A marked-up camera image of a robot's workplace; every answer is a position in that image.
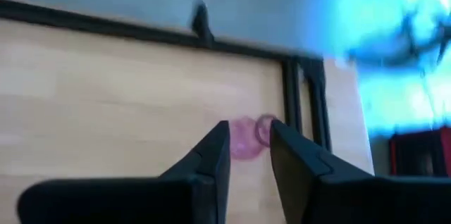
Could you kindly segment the red black tool case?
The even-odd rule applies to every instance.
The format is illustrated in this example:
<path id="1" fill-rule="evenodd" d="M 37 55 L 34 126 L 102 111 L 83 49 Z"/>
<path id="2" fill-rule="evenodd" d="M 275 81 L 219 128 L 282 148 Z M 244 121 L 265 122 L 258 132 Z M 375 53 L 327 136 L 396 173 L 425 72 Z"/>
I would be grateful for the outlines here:
<path id="1" fill-rule="evenodd" d="M 394 135 L 390 174 L 451 178 L 451 127 Z"/>

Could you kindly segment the pink glass bowl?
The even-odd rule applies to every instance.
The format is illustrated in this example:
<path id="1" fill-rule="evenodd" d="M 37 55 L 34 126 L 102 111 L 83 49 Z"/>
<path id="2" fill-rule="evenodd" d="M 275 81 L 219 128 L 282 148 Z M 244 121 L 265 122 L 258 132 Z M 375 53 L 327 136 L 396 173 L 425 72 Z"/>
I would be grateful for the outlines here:
<path id="1" fill-rule="evenodd" d="M 243 116 L 229 121 L 230 155 L 233 159 L 248 161 L 270 147 L 271 123 L 277 117 L 264 113 L 258 118 Z"/>

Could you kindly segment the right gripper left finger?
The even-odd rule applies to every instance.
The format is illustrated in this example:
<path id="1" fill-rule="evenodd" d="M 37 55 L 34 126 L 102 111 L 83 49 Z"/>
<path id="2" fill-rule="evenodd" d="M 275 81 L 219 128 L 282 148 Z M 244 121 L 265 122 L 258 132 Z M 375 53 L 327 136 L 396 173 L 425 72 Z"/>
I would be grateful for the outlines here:
<path id="1" fill-rule="evenodd" d="M 219 122 L 157 177 L 38 182 L 19 196 L 20 224 L 225 224 L 230 130 Z"/>

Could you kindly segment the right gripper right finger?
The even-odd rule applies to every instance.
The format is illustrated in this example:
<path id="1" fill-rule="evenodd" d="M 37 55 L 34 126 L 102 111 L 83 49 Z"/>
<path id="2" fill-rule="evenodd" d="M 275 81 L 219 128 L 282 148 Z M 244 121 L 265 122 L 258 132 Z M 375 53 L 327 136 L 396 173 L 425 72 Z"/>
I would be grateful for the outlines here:
<path id="1" fill-rule="evenodd" d="M 451 179 L 374 176 L 279 120 L 271 165 L 287 224 L 451 224 Z"/>

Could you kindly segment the black frame bracket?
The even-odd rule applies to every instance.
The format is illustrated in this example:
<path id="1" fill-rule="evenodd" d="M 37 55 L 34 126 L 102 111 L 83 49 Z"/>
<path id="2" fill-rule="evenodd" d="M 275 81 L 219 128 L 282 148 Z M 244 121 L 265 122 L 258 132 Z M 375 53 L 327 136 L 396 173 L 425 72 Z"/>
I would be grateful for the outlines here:
<path id="1" fill-rule="evenodd" d="M 209 27 L 209 12 L 202 0 L 196 0 L 193 7 L 191 30 L 205 46 L 212 46 L 214 36 Z"/>

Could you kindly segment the black metal table frame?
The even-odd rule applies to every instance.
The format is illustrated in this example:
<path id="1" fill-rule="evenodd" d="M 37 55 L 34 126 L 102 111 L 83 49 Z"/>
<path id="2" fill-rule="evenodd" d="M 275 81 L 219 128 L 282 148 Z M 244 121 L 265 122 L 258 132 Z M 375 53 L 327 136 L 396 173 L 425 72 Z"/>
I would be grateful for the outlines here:
<path id="1" fill-rule="evenodd" d="M 300 102 L 296 100 L 300 93 L 295 88 L 295 84 L 298 83 L 297 73 L 299 69 L 302 69 L 308 80 L 309 97 L 314 105 L 311 110 L 311 117 L 314 120 L 314 141 L 325 149 L 332 150 L 326 106 L 326 78 L 323 59 L 321 58 L 301 57 L 293 51 L 271 51 L 257 46 L 225 42 L 214 39 L 214 37 L 208 38 L 202 32 L 198 32 L 196 35 L 187 35 L 11 0 L 0 0 L 0 18 L 99 35 L 161 42 L 278 61 L 283 66 L 285 119 L 298 131 L 302 130 L 300 126 L 302 116 L 299 110 L 291 111 L 290 109 L 300 108 Z"/>

